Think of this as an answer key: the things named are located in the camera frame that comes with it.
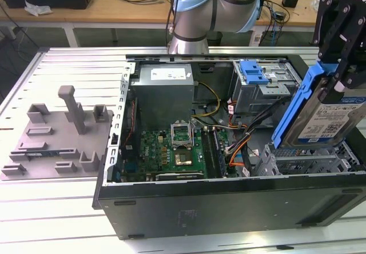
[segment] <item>motherboard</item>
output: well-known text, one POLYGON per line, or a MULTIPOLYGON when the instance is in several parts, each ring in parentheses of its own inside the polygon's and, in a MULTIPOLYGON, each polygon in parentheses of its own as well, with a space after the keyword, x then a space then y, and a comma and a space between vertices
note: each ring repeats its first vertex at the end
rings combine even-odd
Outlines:
POLYGON ((198 128, 145 130, 141 132, 139 156, 126 160, 125 181, 190 180, 224 177, 227 132, 198 128))

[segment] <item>desk leg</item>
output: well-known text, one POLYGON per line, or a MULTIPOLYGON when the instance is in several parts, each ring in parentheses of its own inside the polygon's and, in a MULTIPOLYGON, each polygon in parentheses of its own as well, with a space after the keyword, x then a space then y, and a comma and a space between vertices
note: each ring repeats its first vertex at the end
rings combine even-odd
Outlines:
POLYGON ((112 41, 117 42, 118 41, 117 29, 116 28, 111 28, 110 32, 112 34, 112 41))
POLYGON ((66 38, 69 41, 70 47, 80 47, 79 40, 74 32, 74 26, 65 25, 63 29, 65 30, 66 38))
POLYGON ((17 36, 14 34, 13 29, 11 27, 0 27, 1 32, 8 37, 11 40, 14 40, 17 38, 17 36))
POLYGON ((265 31, 264 26, 253 27, 253 32, 252 32, 252 36, 250 38, 249 46, 259 46, 259 43, 261 42, 264 31, 265 31))

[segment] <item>wooden desk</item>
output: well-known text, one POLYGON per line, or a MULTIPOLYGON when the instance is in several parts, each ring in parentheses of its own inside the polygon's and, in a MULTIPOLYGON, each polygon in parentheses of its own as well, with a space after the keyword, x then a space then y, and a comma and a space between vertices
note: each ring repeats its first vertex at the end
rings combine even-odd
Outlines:
MULTIPOLYGON (((7 13, 23 27, 61 27, 64 29, 70 47, 78 47, 78 40, 74 28, 135 28, 135 29, 164 29, 169 12, 168 0, 159 0, 155 5, 135 5, 120 0, 92 0, 85 10, 52 9, 53 13, 35 17, 24 9, 9 9, 4 1, 0 3, 7 13)), ((316 22, 316 12, 312 9, 313 0, 299 0, 295 9, 288 9, 291 13, 284 31, 313 31, 316 22)), ((253 28, 251 45, 257 46, 258 37, 269 25, 270 15, 264 8, 261 18, 253 28)), ((0 29, 7 30, 14 24, 0 11, 0 29)), ((9 36, 15 38, 11 30, 9 36)), ((117 39, 116 31, 112 36, 117 39)))

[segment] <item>hard drive label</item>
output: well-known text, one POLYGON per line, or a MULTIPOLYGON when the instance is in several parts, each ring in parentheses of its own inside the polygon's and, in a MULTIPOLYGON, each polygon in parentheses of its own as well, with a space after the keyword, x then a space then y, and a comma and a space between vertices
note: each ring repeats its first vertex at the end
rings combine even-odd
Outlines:
POLYGON ((299 135, 303 142, 319 142, 334 138, 348 122, 350 112, 360 108, 362 104, 342 104, 318 106, 315 114, 309 120, 299 135))

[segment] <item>yellow wire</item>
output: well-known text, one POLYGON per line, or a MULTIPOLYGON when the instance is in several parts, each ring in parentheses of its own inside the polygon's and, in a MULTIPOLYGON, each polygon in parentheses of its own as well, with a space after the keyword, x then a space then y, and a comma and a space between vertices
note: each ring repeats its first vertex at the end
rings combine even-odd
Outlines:
POLYGON ((205 84, 204 82, 199 81, 198 84, 205 85, 215 95, 215 97, 217 99, 217 106, 216 106, 215 110, 212 111, 212 112, 205 113, 205 114, 192 115, 192 117, 208 117, 208 116, 211 116, 211 115, 215 114, 220 109, 220 98, 215 93, 215 91, 210 86, 208 86, 207 84, 205 84))

